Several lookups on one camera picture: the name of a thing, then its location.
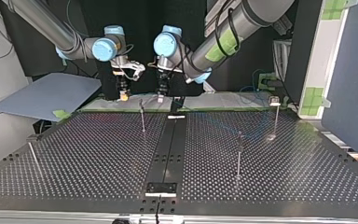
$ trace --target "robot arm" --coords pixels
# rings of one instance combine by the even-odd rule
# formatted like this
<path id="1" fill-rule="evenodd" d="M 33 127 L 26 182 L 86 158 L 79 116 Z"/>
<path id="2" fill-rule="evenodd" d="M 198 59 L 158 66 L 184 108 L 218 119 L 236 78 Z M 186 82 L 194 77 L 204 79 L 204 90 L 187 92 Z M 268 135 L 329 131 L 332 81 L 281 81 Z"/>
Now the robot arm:
<path id="1" fill-rule="evenodd" d="M 187 83 L 202 83 L 211 74 L 214 65 L 236 52 L 237 41 L 245 40 L 260 27 L 270 26 L 294 1 L 242 0 L 235 9 L 231 9 L 231 18 L 226 18 L 195 52 L 181 41 L 180 28 L 165 25 L 154 42 L 154 50 L 158 55 L 158 77 L 180 69 L 184 70 Z"/>
<path id="2" fill-rule="evenodd" d="M 111 25 L 104 28 L 104 37 L 83 39 L 70 26 L 60 21 L 41 0 L 3 0 L 22 16 L 38 32 L 44 35 L 55 46 L 59 56 L 65 60 L 96 59 L 101 62 L 111 62 L 114 75 L 119 83 L 126 82 L 126 88 L 118 85 L 120 92 L 127 94 L 129 81 L 136 81 L 145 70 L 137 62 L 130 62 L 127 57 L 127 45 L 124 30 L 121 26 Z M 124 69 L 133 70 L 132 77 Z"/>

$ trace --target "perforated table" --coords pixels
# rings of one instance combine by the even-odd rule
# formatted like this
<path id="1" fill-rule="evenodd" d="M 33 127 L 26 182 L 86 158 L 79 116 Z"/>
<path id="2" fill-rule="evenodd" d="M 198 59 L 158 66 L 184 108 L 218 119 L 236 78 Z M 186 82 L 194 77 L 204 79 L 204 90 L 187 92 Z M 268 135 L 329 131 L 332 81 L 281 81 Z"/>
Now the perforated table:
<path id="1" fill-rule="evenodd" d="M 145 133 L 140 116 L 79 113 L 3 158 L 0 211 L 358 218 L 358 162 L 290 112 L 272 140 L 269 111 L 148 113 Z M 149 183 L 176 197 L 146 197 Z"/>

